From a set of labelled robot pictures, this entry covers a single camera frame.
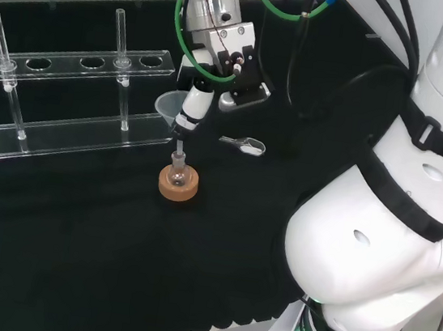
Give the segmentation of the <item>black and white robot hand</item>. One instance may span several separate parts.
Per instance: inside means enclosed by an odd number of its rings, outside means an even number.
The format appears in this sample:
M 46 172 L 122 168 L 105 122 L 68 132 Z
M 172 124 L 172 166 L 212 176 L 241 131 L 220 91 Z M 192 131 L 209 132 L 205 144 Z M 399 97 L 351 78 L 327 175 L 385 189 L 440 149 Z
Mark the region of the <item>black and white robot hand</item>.
M 247 109 L 268 100 L 273 88 L 263 77 L 252 23 L 191 34 L 198 47 L 190 55 L 209 75 L 199 72 L 189 56 L 181 59 L 177 87 L 187 95 L 171 124 L 179 139 L 196 132 L 212 105 L 225 113 Z

